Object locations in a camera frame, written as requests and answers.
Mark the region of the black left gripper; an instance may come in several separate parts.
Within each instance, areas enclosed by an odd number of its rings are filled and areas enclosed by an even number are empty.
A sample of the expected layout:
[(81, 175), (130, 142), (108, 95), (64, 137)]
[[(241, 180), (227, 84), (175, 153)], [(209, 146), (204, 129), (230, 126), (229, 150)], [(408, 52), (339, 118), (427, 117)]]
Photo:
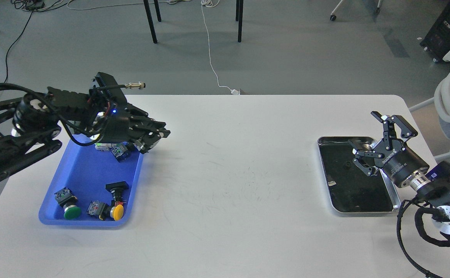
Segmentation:
[(100, 143), (117, 144), (131, 141), (141, 154), (145, 154), (154, 148), (161, 138), (167, 138), (171, 134), (165, 125), (165, 122), (148, 117), (148, 113), (117, 112), (108, 118)]

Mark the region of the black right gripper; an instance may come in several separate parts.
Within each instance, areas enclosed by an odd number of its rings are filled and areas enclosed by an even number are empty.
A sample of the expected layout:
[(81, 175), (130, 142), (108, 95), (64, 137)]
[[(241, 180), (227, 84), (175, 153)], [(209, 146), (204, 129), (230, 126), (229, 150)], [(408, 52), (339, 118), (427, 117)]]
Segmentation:
[[(406, 142), (417, 137), (418, 131), (401, 115), (382, 115), (372, 111), (374, 116), (383, 125), (383, 138), (374, 150), (365, 150), (354, 139), (348, 140), (353, 147), (354, 164), (366, 176), (375, 176), (378, 169), (398, 187), (408, 186), (406, 181), (415, 172), (426, 173), (430, 166), (406, 145)], [(370, 166), (364, 158), (371, 158), (374, 164)]]

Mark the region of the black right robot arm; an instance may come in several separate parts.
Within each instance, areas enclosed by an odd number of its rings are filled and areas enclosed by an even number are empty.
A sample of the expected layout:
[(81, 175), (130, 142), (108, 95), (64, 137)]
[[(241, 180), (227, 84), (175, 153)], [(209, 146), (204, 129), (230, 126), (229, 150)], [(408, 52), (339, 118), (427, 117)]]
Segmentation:
[(373, 147), (363, 147), (354, 140), (354, 164), (366, 174), (384, 173), (398, 188), (412, 187), (416, 196), (400, 204), (397, 215), (397, 239), (407, 260), (427, 278), (437, 275), (415, 262), (405, 250), (401, 237), (402, 217), (410, 205), (416, 205), (415, 226), (419, 236), (438, 247), (450, 247), (450, 165), (440, 162), (435, 169), (436, 177), (428, 175), (429, 165), (410, 149), (407, 141), (418, 132), (401, 115), (381, 115), (372, 111), (383, 125), (383, 137)]

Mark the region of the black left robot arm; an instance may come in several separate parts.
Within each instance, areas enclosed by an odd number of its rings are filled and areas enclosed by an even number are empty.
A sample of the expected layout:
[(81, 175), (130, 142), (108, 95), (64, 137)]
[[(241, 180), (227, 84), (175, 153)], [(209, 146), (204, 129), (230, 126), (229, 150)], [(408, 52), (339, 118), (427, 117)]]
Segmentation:
[(0, 181), (58, 151), (62, 127), (79, 146), (129, 142), (140, 153), (170, 135), (165, 122), (130, 104), (123, 88), (143, 89), (143, 83), (118, 84), (99, 72), (88, 93), (48, 87), (46, 93), (10, 83), (2, 90), (24, 92), (0, 102)]

